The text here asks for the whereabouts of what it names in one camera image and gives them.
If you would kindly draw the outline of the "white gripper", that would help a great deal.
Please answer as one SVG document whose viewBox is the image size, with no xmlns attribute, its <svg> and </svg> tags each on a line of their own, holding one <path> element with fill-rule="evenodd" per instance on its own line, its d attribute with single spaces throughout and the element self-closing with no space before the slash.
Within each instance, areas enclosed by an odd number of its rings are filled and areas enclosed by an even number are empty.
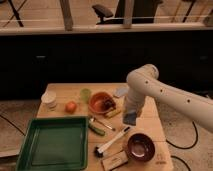
<svg viewBox="0 0 213 171">
<path fill-rule="evenodd" d="M 123 103 L 124 115 L 135 112 L 137 117 L 142 113 L 145 104 L 145 95 L 129 89 Z"/>
</svg>

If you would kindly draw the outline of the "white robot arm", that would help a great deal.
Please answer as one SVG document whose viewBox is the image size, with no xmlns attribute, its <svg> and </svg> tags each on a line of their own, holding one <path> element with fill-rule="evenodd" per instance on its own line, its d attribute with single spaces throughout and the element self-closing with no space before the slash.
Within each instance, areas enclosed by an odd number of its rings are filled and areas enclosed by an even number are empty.
<svg viewBox="0 0 213 171">
<path fill-rule="evenodd" d="M 159 71 L 152 64 L 143 65 L 127 75 L 129 90 L 124 98 L 123 123 L 135 126 L 145 98 L 150 96 L 213 133 L 213 100 L 164 84 L 158 77 Z"/>
</svg>

